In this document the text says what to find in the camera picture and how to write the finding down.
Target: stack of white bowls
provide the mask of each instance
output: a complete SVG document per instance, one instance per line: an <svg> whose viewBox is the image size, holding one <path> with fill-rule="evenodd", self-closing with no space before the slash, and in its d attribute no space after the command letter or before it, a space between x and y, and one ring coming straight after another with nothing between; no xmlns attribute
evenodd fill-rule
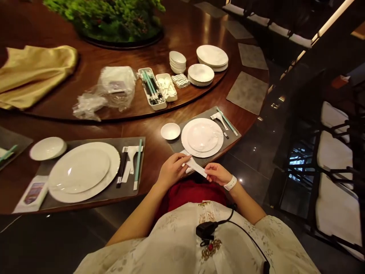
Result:
<svg viewBox="0 0 365 274"><path fill-rule="evenodd" d="M197 56L199 63L205 64L215 72L221 72L228 67L228 56L224 50L212 46L203 45L197 48Z"/></svg>
<svg viewBox="0 0 365 274"><path fill-rule="evenodd" d="M214 71L204 64L195 64L189 67L187 78L195 86L207 86L213 82Z"/></svg>
<svg viewBox="0 0 365 274"><path fill-rule="evenodd" d="M170 51L170 67L176 74L184 73L186 70L186 58L180 52Z"/></svg>

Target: white floral dress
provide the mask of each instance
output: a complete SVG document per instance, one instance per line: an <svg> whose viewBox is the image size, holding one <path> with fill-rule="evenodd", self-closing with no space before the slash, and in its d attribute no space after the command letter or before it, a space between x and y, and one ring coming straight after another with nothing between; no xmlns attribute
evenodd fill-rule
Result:
<svg viewBox="0 0 365 274"><path fill-rule="evenodd" d="M265 261L252 240L231 223L220 225L214 238L219 249L202 257L196 227L225 220L232 210L216 202L187 203L162 216L147 238L104 247L88 254L75 273L262 273ZM266 216L252 225L237 212L231 221L244 228L270 263L270 273L320 273L304 248L281 220Z"/></svg>

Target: gold cloth napkin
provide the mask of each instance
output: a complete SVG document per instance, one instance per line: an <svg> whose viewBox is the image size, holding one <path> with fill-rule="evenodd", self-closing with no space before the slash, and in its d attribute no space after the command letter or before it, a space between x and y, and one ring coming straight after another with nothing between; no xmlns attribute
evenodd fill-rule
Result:
<svg viewBox="0 0 365 274"><path fill-rule="evenodd" d="M76 49L70 46L7 48L8 61L0 68L0 107L31 107L72 74Z"/></svg>

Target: napkin packet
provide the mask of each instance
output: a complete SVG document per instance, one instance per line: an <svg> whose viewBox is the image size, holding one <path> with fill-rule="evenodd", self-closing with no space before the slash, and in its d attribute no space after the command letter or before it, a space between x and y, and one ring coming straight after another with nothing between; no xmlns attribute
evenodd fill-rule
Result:
<svg viewBox="0 0 365 274"><path fill-rule="evenodd" d="M185 154L186 156L191 155L189 152L187 152L186 150L181 151L180 153ZM189 161L187 161L186 163L184 163L182 166L184 166L185 164L187 164L189 167L188 169L185 171L186 174L189 174L191 171L195 170L197 173L199 173L201 176L203 176L204 178L206 178L206 173L205 173L205 169L202 168L200 165L197 164L197 162L195 162L194 158L190 158Z"/></svg>
<svg viewBox="0 0 365 274"><path fill-rule="evenodd" d="M38 211L46 197L48 176L36 176L16 205L13 213Z"/></svg>

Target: small white bowl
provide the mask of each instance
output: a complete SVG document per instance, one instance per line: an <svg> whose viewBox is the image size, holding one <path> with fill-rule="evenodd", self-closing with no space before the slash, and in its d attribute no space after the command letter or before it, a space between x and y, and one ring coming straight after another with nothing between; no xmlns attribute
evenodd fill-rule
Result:
<svg viewBox="0 0 365 274"><path fill-rule="evenodd" d="M29 152L30 158L35 161L44 161L56 158L67 149L67 144L59 137L49 137L36 143Z"/></svg>
<svg viewBox="0 0 365 274"><path fill-rule="evenodd" d="M175 73L175 74L182 74L182 73L184 73L185 72L185 69L183 69L183 70L180 70L180 69L174 69L173 67L171 67L171 69L172 69L172 71Z"/></svg>
<svg viewBox="0 0 365 274"><path fill-rule="evenodd" d="M172 63L170 63L170 67L172 67L172 68L174 68L174 69L176 69L176 70L185 70L186 69L186 66L176 66L176 65L174 65L174 64L172 64Z"/></svg>
<svg viewBox="0 0 365 274"><path fill-rule="evenodd" d="M185 64L186 63L186 58L184 55L182 55L180 52L177 51L170 51L170 53L168 54L169 58L171 61L175 61L178 64Z"/></svg>
<svg viewBox="0 0 365 274"><path fill-rule="evenodd" d="M186 67L186 62L185 63L177 63L177 62L175 62L174 60L169 60L169 62L170 62L170 65L174 65L174 66L176 66L176 67Z"/></svg>
<svg viewBox="0 0 365 274"><path fill-rule="evenodd" d="M166 140L173 140L179 137L181 129L178 124L168 123L161 128L161 136Z"/></svg>

